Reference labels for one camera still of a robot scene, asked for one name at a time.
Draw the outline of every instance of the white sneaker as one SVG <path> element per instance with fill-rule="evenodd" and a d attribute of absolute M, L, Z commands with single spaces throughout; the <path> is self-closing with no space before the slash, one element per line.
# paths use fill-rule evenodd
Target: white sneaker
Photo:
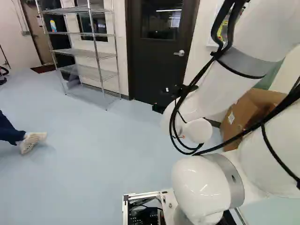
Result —
<path fill-rule="evenodd" d="M 28 133 L 24 138 L 20 143 L 22 155 L 30 152 L 38 142 L 46 140 L 47 133 Z"/>

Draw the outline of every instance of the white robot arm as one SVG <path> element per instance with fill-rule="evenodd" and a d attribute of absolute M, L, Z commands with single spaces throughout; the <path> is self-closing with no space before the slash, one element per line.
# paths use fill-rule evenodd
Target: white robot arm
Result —
<path fill-rule="evenodd" d="M 298 0 L 251 0 L 236 24 L 233 46 L 180 105 L 177 133 L 196 143 L 208 140 L 212 127 L 204 117 L 226 110 L 298 45 L 299 23 Z M 161 122 L 167 133 L 175 104 L 168 105 Z M 172 185 L 178 207 L 194 225 L 216 224 L 224 210 L 269 194 L 300 197 L 299 112 L 296 102 L 250 133 L 238 150 L 175 164 Z"/>

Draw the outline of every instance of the door handle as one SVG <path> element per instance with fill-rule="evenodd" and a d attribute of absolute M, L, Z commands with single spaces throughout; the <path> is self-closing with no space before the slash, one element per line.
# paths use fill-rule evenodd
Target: door handle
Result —
<path fill-rule="evenodd" d="M 184 50 L 180 50 L 179 52 L 174 52 L 174 55 L 184 56 Z"/>

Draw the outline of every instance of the black door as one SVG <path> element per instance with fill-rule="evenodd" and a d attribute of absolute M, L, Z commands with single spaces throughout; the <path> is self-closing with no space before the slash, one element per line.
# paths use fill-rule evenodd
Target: black door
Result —
<path fill-rule="evenodd" d="M 131 97 L 167 106 L 182 84 L 198 0 L 129 0 Z"/>

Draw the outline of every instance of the metal shelving unit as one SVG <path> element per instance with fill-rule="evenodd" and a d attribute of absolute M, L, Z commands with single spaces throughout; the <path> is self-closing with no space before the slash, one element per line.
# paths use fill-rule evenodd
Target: metal shelving unit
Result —
<path fill-rule="evenodd" d="M 112 0 L 112 9 L 104 9 L 100 7 L 99 4 L 91 4 L 90 0 L 87 0 L 87 5 L 77 6 L 77 7 L 63 7 L 56 9 L 47 9 L 42 10 L 39 5 L 39 0 L 35 0 L 39 16 L 42 20 L 42 26 L 44 33 L 48 36 L 48 44 L 50 47 L 50 52 L 55 64 L 57 71 L 61 71 L 69 74 L 68 79 L 64 79 L 62 74 L 60 76 L 61 84 L 64 89 L 65 94 L 70 96 L 76 96 L 81 99 L 84 99 L 89 102 L 93 102 L 97 105 L 104 106 L 105 109 L 108 109 L 108 106 L 117 100 L 121 99 L 120 94 L 120 78 L 119 78 L 119 64 L 118 64 L 118 55 L 117 55 L 117 46 L 116 46 L 116 35 L 115 35 L 115 21 L 114 21 L 114 12 L 113 12 L 113 0 Z M 112 14 L 112 23 L 113 23 L 113 34 L 104 34 L 104 33 L 95 33 L 94 27 L 91 26 L 92 32 L 69 32 L 66 15 L 86 15 L 88 14 L 90 18 L 90 23 L 93 24 L 93 15 L 94 14 Z M 46 28 L 44 15 L 62 15 L 64 16 L 64 21 L 66 24 L 67 32 L 49 32 Z M 53 49 L 52 43 L 50 41 L 49 35 L 68 35 L 71 48 L 68 49 Z M 94 51 L 77 49 L 72 46 L 71 35 L 80 35 L 80 36 L 91 36 L 94 43 Z M 114 48 L 115 53 L 106 53 L 98 50 L 96 37 L 114 37 Z M 71 55 L 74 57 L 88 58 L 96 60 L 97 67 L 91 67 L 86 65 L 81 65 L 75 63 L 73 65 L 65 67 L 57 67 L 56 54 Z M 100 61 L 116 57 L 117 63 L 117 72 L 107 71 L 101 68 Z M 109 89 L 106 89 L 105 86 L 107 83 L 112 82 L 109 85 Z"/>

